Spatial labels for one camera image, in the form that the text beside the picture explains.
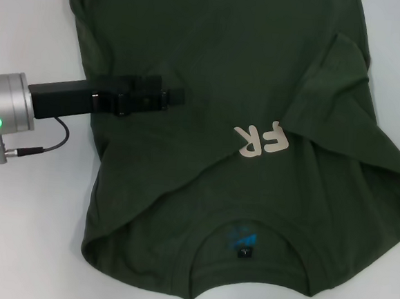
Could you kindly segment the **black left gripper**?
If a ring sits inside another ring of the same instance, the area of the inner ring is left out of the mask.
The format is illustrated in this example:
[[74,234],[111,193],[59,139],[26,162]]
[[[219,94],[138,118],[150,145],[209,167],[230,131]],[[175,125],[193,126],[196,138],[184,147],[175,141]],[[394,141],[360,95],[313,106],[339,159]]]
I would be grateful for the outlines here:
[[184,104],[185,90],[162,89],[162,77],[102,76],[94,79],[31,84],[28,87],[36,119],[112,113],[168,110]]

